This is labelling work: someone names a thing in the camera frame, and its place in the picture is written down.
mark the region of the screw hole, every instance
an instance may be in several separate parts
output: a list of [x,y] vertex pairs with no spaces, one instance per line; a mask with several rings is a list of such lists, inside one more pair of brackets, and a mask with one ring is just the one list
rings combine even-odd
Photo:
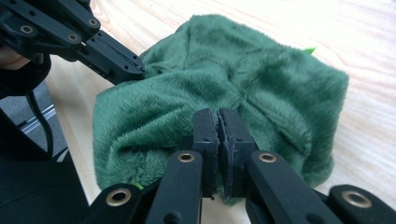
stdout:
[[189,153],[184,153],[178,156],[178,159],[182,162],[190,162],[193,161],[195,158],[193,155]]
[[21,31],[26,33],[26,34],[30,34],[33,32],[33,28],[27,25],[23,25],[21,26]]
[[128,203],[131,197],[131,191],[128,189],[115,189],[107,195],[106,202],[108,205],[116,207]]
[[69,40],[71,40],[71,41],[77,40],[77,36],[76,36],[76,35],[69,35],[68,38],[69,38]]
[[369,208],[373,205],[370,199],[355,190],[343,191],[341,195],[345,201],[359,208]]
[[97,21],[96,20],[89,20],[90,25],[96,25]]
[[271,155],[271,154],[269,154],[269,153],[262,153],[262,154],[260,154],[259,158],[260,158],[261,161],[264,161],[264,162],[274,162],[274,161],[276,161],[276,157]]

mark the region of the green plush fabric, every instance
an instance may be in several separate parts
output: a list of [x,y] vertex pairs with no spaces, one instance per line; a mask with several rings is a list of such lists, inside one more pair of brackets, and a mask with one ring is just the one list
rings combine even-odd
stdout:
[[332,171],[347,75],[244,25],[194,16],[141,55],[145,79],[98,95],[93,148],[101,189],[146,186],[191,135],[200,109],[229,108],[260,149],[280,153],[312,187]]

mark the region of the light wood surface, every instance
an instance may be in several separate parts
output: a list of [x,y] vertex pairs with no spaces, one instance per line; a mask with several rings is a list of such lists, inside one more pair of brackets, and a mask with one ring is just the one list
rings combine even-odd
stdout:
[[[140,54],[191,15],[221,14],[304,49],[345,71],[349,87],[334,138],[335,167],[318,187],[352,184],[396,208],[396,2],[361,0],[92,1],[102,28]],[[47,78],[64,135],[91,203],[100,192],[92,160],[95,96],[111,84],[81,63],[52,57]],[[249,223],[242,203],[204,200],[202,223]]]

